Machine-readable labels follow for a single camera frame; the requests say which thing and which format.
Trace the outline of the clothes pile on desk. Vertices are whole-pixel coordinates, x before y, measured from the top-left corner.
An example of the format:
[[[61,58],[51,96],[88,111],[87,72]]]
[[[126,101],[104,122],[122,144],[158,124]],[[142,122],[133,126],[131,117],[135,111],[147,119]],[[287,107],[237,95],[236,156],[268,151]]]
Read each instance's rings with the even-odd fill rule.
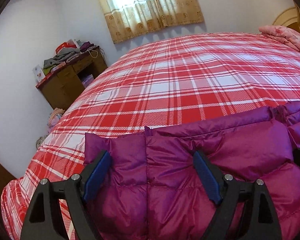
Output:
[[[93,43],[84,42],[79,48],[63,47],[54,57],[44,60],[43,73],[47,76],[51,70],[59,64],[65,62],[69,63],[72,59],[79,57],[79,55],[88,51],[88,49],[95,49],[97,46]]]

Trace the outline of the clothes pile on floor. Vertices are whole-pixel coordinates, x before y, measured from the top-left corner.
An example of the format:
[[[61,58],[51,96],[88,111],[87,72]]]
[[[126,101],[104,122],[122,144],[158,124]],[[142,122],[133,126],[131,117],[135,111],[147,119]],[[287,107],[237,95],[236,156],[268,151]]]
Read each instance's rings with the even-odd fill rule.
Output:
[[[52,129],[59,123],[61,117],[65,113],[65,110],[61,108],[55,108],[52,113],[50,114],[48,120],[47,120],[47,133],[39,137],[36,141],[36,149],[39,148],[39,146],[44,142],[44,140],[47,138],[47,136],[51,133]]]

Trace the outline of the beige patterned window curtain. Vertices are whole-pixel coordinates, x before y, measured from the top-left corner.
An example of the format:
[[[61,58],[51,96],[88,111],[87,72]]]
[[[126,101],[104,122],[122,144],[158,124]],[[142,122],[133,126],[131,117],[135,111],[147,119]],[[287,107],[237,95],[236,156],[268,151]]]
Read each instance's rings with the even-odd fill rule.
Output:
[[[197,0],[99,0],[114,44],[204,21]]]

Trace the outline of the red white plaid bedspread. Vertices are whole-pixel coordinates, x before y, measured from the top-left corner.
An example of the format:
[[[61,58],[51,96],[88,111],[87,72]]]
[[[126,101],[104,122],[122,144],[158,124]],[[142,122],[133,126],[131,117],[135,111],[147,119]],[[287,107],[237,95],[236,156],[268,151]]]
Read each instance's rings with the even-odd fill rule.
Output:
[[[260,34],[198,34],[148,43],[108,67],[67,109],[25,174],[9,182],[1,212],[18,239],[39,180],[83,166],[84,135],[117,137],[300,100],[300,52]]]

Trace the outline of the wooden bed headboard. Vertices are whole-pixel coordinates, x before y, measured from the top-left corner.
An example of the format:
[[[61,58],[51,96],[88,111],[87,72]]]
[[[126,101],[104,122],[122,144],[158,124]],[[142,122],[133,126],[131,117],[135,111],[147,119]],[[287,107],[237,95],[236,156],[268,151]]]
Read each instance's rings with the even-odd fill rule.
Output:
[[[300,33],[300,8],[294,3],[294,7],[286,9],[277,16],[273,25],[288,27]]]

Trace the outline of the purple puffer jacket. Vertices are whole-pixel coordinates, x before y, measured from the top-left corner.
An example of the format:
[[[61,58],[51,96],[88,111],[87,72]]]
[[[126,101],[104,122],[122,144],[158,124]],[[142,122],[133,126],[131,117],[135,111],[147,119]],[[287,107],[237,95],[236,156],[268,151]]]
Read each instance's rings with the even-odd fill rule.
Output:
[[[263,179],[283,239],[300,232],[300,101],[143,132],[102,138],[85,135],[86,164],[106,150],[111,167],[89,202],[104,239],[199,239],[213,214],[193,166],[200,150],[241,181]]]

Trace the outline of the pink floral pillow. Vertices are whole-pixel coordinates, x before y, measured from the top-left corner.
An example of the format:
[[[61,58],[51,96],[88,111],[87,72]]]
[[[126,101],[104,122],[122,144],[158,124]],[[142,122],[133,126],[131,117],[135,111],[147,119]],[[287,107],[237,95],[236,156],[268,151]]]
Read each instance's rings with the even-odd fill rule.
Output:
[[[300,52],[300,33],[281,25],[264,25],[259,32],[272,40],[278,41]]]

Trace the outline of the white card on desk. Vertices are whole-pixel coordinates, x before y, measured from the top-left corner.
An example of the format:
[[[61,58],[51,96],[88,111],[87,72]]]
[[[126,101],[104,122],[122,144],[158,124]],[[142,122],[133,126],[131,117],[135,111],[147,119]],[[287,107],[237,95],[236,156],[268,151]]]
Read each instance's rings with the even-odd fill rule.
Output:
[[[45,78],[45,74],[40,65],[36,65],[32,71],[36,77],[37,83],[40,83]]]

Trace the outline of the brown wooden desk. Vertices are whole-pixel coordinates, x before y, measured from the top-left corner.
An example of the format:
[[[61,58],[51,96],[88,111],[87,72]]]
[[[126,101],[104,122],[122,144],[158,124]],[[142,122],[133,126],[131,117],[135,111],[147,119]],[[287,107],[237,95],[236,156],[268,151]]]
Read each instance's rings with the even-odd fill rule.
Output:
[[[48,74],[36,88],[53,109],[66,110],[85,90],[83,80],[86,77],[96,79],[106,68],[104,51],[100,46],[94,46]]]

